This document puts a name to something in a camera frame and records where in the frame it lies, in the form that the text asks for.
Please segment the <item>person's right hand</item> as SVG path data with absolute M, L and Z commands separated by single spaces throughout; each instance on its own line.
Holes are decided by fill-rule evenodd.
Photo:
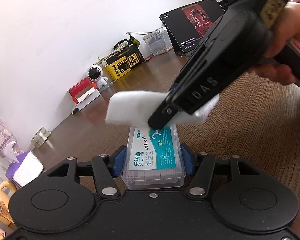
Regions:
M 276 56 L 291 38 L 300 40 L 300 3 L 288 3 L 273 25 L 272 31 L 273 38 L 264 54 L 265 58 Z M 291 68 L 285 64 L 279 64 L 276 67 L 268 63 L 254 65 L 247 70 L 247 73 L 252 72 L 283 86 L 296 81 Z

